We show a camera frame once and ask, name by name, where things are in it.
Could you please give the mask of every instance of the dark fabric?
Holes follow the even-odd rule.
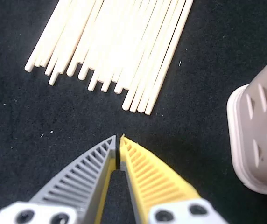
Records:
[[[267,196],[234,173],[226,117],[230,93],[267,64],[267,0],[195,0],[150,117],[122,111],[125,92],[114,94],[114,85],[87,91],[91,76],[60,76],[51,87],[43,69],[23,70],[55,5],[0,0],[0,208],[29,200],[85,150],[125,133],[229,223],[267,223]],[[103,223],[134,223],[121,172],[111,180]]]

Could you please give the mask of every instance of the screw hole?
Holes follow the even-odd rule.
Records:
[[[25,210],[18,214],[16,222],[18,224],[28,223],[32,220],[34,212],[32,210]]]
[[[174,219],[174,216],[169,211],[160,210],[155,214],[155,218],[158,222],[169,222]]]
[[[191,205],[190,206],[190,212],[191,212],[191,214],[196,215],[196,216],[207,214],[207,210],[203,206],[198,205],[198,204]]]
[[[68,215],[65,213],[59,213],[56,216],[54,216],[51,220],[51,224],[67,224],[69,220]]]

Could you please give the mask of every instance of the beige container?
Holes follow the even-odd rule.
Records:
[[[227,104],[232,162],[251,190],[267,194],[267,66]]]

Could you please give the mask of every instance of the black surface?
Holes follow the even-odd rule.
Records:
[[[267,63],[267,0],[195,0],[150,117],[122,111],[125,94],[113,87],[89,92],[87,80],[65,76],[51,87],[44,70],[23,70],[55,5],[0,0],[0,208],[29,200],[83,151],[125,133],[228,222],[267,223],[267,196],[233,171],[226,119],[230,93]],[[125,176],[111,182],[103,223],[134,223]]]

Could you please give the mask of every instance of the wooden stick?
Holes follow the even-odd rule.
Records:
[[[81,40],[79,41],[79,44],[77,46],[77,49],[72,57],[71,63],[67,69],[66,74],[68,76],[73,76],[76,68],[77,68],[77,64],[83,64],[84,59],[86,58],[88,49],[89,49],[89,45],[91,42],[91,36],[92,36],[92,31],[93,31],[93,26],[95,25],[95,20],[97,15],[99,14],[100,8],[103,4],[104,0],[96,0],[94,7],[92,9],[92,12],[90,14],[90,17],[87,21],[85,30],[83,32],[83,35],[81,37]]]
[[[68,0],[66,4],[61,7],[61,10],[58,12],[57,16],[55,17],[54,24],[50,27],[45,39],[42,43],[41,52],[38,55],[34,66],[35,67],[46,67],[49,59],[54,51],[54,48],[61,36],[61,33],[66,25],[67,18],[68,18],[68,9],[72,2],[76,2],[77,0]]]
[[[97,58],[94,58],[97,56],[95,52],[98,51],[98,44],[101,43],[101,39],[103,38],[103,24],[104,16],[107,15],[108,8],[110,6],[111,1],[104,1],[98,16],[96,17],[95,25],[93,27],[93,32],[91,36],[92,43],[89,46],[89,49],[87,50],[87,55],[85,57],[85,60],[83,61],[82,68],[78,74],[79,80],[84,80],[87,76],[89,68],[92,70],[95,70],[96,67],[96,60]]]
[[[54,85],[58,74],[63,74],[73,52],[77,46],[80,36],[84,30],[90,15],[93,0],[77,0],[75,9],[64,30],[64,44],[62,44],[56,65],[49,80],[49,85]]]
[[[120,74],[121,74],[121,71],[122,71],[122,67],[123,67],[123,64],[124,64],[124,54],[125,54],[125,51],[127,50],[128,48],[128,44],[129,44],[129,40],[131,40],[132,36],[132,32],[133,32],[133,27],[134,27],[134,24],[135,24],[135,19],[136,19],[136,15],[139,11],[139,8],[140,8],[140,5],[141,5],[141,1],[140,0],[136,0],[133,4],[133,8],[131,10],[131,13],[129,15],[129,20],[128,20],[128,25],[127,25],[127,28],[125,30],[125,34],[123,35],[123,39],[117,49],[117,57],[116,57],[116,62],[118,63],[114,63],[115,67],[113,68],[113,72],[114,72],[114,76],[113,76],[113,82],[117,82],[119,80],[119,77],[120,77]]]
[[[139,26],[141,27],[141,30],[139,31],[136,37],[136,40],[134,44],[132,45],[131,51],[129,52],[129,58],[122,70],[122,73],[125,73],[123,77],[126,77],[125,80],[123,81],[123,89],[128,90],[134,78],[134,73],[127,73],[126,71],[128,70],[128,67],[131,67],[131,64],[133,63],[133,61],[135,61],[134,57],[135,57],[136,49],[138,49],[139,46],[143,44],[142,39],[147,30],[147,26],[149,25],[149,21],[154,11],[156,3],[157,3],[157,0],[150,0],[149,5],[145,11],[145,15],[139,24]]]
[[[62,13],[59,15],[56,25],[51,31],[51,34],[48,36],[48,39],[46,40],[43,48],[44,53],[40,56],[39,59],[41,59],[40,66],[46,67],[54,50],[55,47],[64,31],[64,28],[71,17],[71,13],[74,9],[74,5],[76,3],[76,0],[72,0],[69,5],[63,9]]]
[[[130,105],[133,101],[134,95],[136,93],[136,90],[138,88],[142,72],[145,69],[145,66],[147,65],[149,55],[151,54],[151,51],[153,49],[153,46],[155,44],[156,38],[159,34],[159,31],[161,29],[164,17],[168,11],[168,7],[170,5],[170,0],[162,0],[162,4],[159,5],[157,4],[157,11],[155,11],[153,19],[149,27],[147,29],[147,33],[145,34],[145,51],[144,53],[142,52],[142,59],[140,63],[138,64],[137,70],[135,72],[135,76],[133,78],[133,81],[131,83],[131,86],[129,88],[129,91],[126,95],[126,98],[124,100],[124,103],[122,105],[123,110],[128,111],[130,108]]]
[[[104,83],[105,80],[109,79],[108,77],[111,76],[111,72],[108,73],[109,67],[112,67],[111,66],[112,57],[113,57],[113,54],[116,50],[117,41],[120,40],[120,36],[122,36],[123,30],[124,30],[125,17],[128,17],[128,8],[130,5],[130,1],[129,0],[119,0],[119,1],[120,2],[117,3],[118,10],[116,11],[116,18],[118,18],[118,20],[115,21],[114,24],[112,25],[112,29],[113,29],[112,42],[111,42],[110,46],[108,47],[108,52],[106,54],[106,58],[101,63],[102,69],[103,69],[103,67],[105,69],[105,71],[101,72],[101,74],[98,77],[98,81],[101,83]]]
[[[158,57],[155,60],[155,64],[154,64],[154,66],[152,68],[152,71],[151,71],[151,74],[149,76],[146,88],[145,88],[145,90],[143,92],[142,98],[141,98],[139,106],[138,106],[138,112],[140,112],[140,113],[144,113],[145,112],[145,109],[146,109],[146,106],[147,106],[147,102],[148,102],[149,97],[150,97],[150,92],[151,92],[151,90],[153,88],[153,85],[155,83],[155,80],[157,78],[159,70],[161,68],[163,59],[164,59],[164,57],[166,55],[166,52],[168,50],[168,46],[169,46],[170,41],[172,39],[172,35],[173,35],[173,33],[174,33],[175,29],[176,29],[176,25],[178,23],[180,14],[181,14],[181,12],[183,10],[184,4],[185,4],[185,0],[179,0],[178,4],[176,6],[176,9],[175,9],[175,11],[173,13],[173,16],[172,16],[172,19],[170,21],[170,24],[169,24],[165,39],[164,39],[164,41],[162,42],[162,45],[161,45],[160,53],[159,53]]]
[[[183,7],[183,11],[181,12],[177,27],[176,27],[175,32],[173,34],[173,37],[172,37],[171,43],[169,45],[168,51],[166,53],[165,59],[162,63],[160,72],[158,74],[158,77],[156,79],[154,87],[151,91],[151,95],[150,95],[150,98],[149,98],[149,101],[148,101],[148,104],[146,107],[146,111],[145,111],[145,114],[147,114],[147,115],[150,115],[152,110],[153,110],[153,107],[154,107],[155,102],[157,100],[158,94],[161,90],[163,81],[166,77],[169,65],[170,65],[172,58],[173,58],[173,55],[175,53],[177,44],[179,42],[181,33],[183,31],[183,28],[184,28],[184,25],[185,25],[186,20],[189,16],[189,12],[190,12],[191,6],[193,4],[193,1],[194,0],[186,0],[186,3]]]
[[[95,0],[80,0],[78,7],[74,11],[74,16],[70,20],[70,34],[56,64],[60,74],[64,73],[77,48],[94,4]]]
[[[156,63],[156,58],[158,57],[158,54],[160,52],[161,45],[163,43],[164,37],[166,35],[166,32],[168,30],[168,26],[169,26],[169,23],[170,23],[171,18],[173,16],[175,7],[177,5],[177,2],[178,2],[178,0],[173,0],[170,3],[170,6],[169,6],[167,14],[166,14],[166,17],[165,17],[165,19],[163,21],[161,30],[160,30],[160,32],[158,34],[158,37],[157,37],[157,39],[155,41],[155,45],[154,45],[153,50],[151,52],[151,55],[149,57],[147,67],[143,71],[143,74],[144,74],[143,79],[140,80],[138,89],[137,89],[136,94],[135,94],[135,96],[133,98],[133,102],[132,102],[132,105],[130,107],[130,111],[131,112],[136,112],[136,110],[138,108],[138,105],[139,105],[140,99],[141,99],[141,97],[143,95],[145,86],[146,86],[146,84],[147,84],[147,82],[148,82],[148,80],[150,78],[152,67],[153,67],[154,63]]]
[[[73,0],[71,2],[71,5],[68,8],[68,12],[67,12],[66,23],[68,23],[69,19],[71,18],[72,13],[73,13],[73,9],[77,5],[77,1],[78,0]],[[55,47],[55,49],[53,51],[53,54],[52,54],[52,56],[50,58],[49,64],[48,64],[48,66],[46,68],[46,71],[45,71],[45,74],[47,76],[49,76],[52,73],[52,70],[54,69],[54,67],[55,67],[55,65],[57,63],[58,57],[59,57],[60,52],[61,52],[61,50],[63,48],[64,43],[65,43],[65,39],[67,38],[66,36],[68,35],[66,33],[67,29],[68,29],[67,26],[64,26],[63,32],[60,35],[60,38],[59,38],[59,40],[58,40],[58,42],[56,44],[56,47]]]
[[[98,44],[99,50],[97,52],[97,55],[94,57],[97,58],[97,66],[94,70],[94,73],[92,75],[92,79],[90,81],[90,84],[88,86],[89,91],[94,91],[94,88],[96,86],[96,83],[98,81],[98,78],[103,70],[103,64],[104,60],[107,58],[108,52],[110,51],[110,46],[112,44],[112,40],[115,34],[115,23],[119,22],[119,13],[120,12],[120,4],[121,2],[119,0],[110,0],[110,6],[108,8],[108,11],[106,12],[106,15],[104,15],[103,23],[103,33],[101,34],[102,39],[100,40],[100,43]]]
[[[46,27],[44,28],[44,31],[43,31],[41,37],[39,38],[30,58],[28,59],[28,62],[26,63],[25,70],[27,72],[31,72],[33,70],[36,59],[39,56],[41,46],[43,45],[45,35],[47,34],[50,27],[53,26],[53,24],[55,22],[55,18],[58,15],[58,12],[60,11],[60,9],[62,8],[62,6],[64,5],[65,2],[67,2],[67,0],[60,0],[58,2],[54,12],[52,13],[52,15],[49,19],[49,22],[47,23]]]

